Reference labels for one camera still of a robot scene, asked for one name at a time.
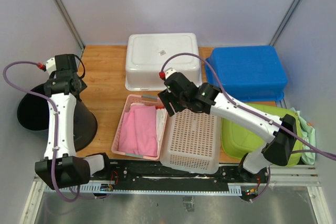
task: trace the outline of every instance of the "wooden surface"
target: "wooden surface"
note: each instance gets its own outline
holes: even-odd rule
[[[201,47],[203,58],[210,56],[212,47]],[[132,92],[125,88],[125,61],[127,46],[87,46],[83,53],[86,68],[84,78],[87,88],[81,98],[98,121],[97,135],[92,143],[77,155],[84,157],[94,153],[106,152],[109,158],[130,158],[112,153],[111,146],[116,133],[122,109],[129,94],[151,94],[157,92]],[[206,81],[202,66],[203,81]],[[262,102],[273,105],[275,102]],[[239,163],[238,159],[227,156],[220,149],[221,163]]]

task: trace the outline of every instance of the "pink cloth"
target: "pink cloth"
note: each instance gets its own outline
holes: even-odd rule
[[[124,114],[118,150],[131,154],[157,156],[155,106],[134,105],[130,112]]]

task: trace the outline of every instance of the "pink basket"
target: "pink basket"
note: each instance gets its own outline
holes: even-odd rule
[[[129,112],[131,109],[131,104],[132,103],[141,103],[144,104],[146,106],[158,106],[158,107],[163,107],[162,102],[160,101],[160,99],[158,99],[157,97],[153,97],[151,95],[134,95],[134,94],[130,94],[127,97],[124,109],[122,111],[121,117],[120,117],[120,121],[118,124],[118,128],[117,128],[117,132],[115,133],[114,136],[114,140],[113,140],[113,144],[112,144],[112,152],[119,154],[119,155],[125,155],[125,156],[131,156],[131,157],[138,157],[138,158],[144,158],[144,159],[150,159],[150,160],[158,160],[160,158],[160,150],[161,150],[161,146],[162,146],[162,139],[163,139],[163,134],[161,135],[161,139],[159,141],[159,146],[157,149],[157,157],[149,157],[149,156],[143,156],[143,155],[137,155],[137,154],[132,154],[132,153],[125,153],[125,152],[119,152],[118,148],[119,148],[119,137],[120,137],[120,130],[121,130],[121,124],[122,124],[122,120],[124,118],[124,113],[125,112]]]

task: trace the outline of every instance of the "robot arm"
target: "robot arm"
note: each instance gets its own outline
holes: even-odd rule
[[[86,158],[77,158],[74,139],[74,112],[79,93],[87,86],[77,75],[75,55],[57,55],[46,62],[45,70],[50,75],[44,84],[46,96],[56,104],[58,110],[58,135],[55,175],[59,188],[86,184],[90,176],[105,170],[108,157],[99,153]],[[35,163],[36,174],[52,189],[51,160],[54,152],[55,114],[49,106],[48,144],[44,160]]]
[[[167,89],[159,93],[159,97],[169,116],[184,109],[219,116],[249,129],[265,141],[263,146],[252,153],[247,153],[241,160],[238,170],[244,179],[249,180],[254,174],[271,164],[287,165],[295,139],[258,116],[233,105],[221,93],[220,88],[209,83],[203,83],[197,87],[174,69],[166,71],[164,84]],[[250,111],[265,114],[246,104],[244,107]],[[296,122],[292,116],[286,115],[283,118],[271,114],[265,114],[265,116],[296,133]]]

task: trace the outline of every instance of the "blue plastic crate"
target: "blue plastic crate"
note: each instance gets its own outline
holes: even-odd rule
[[[207,62],[214,68],[226,92],[243,101],[280,101],[287,77],[272,46],[215,48]],[[209,83],[218,86],[205,66]]]

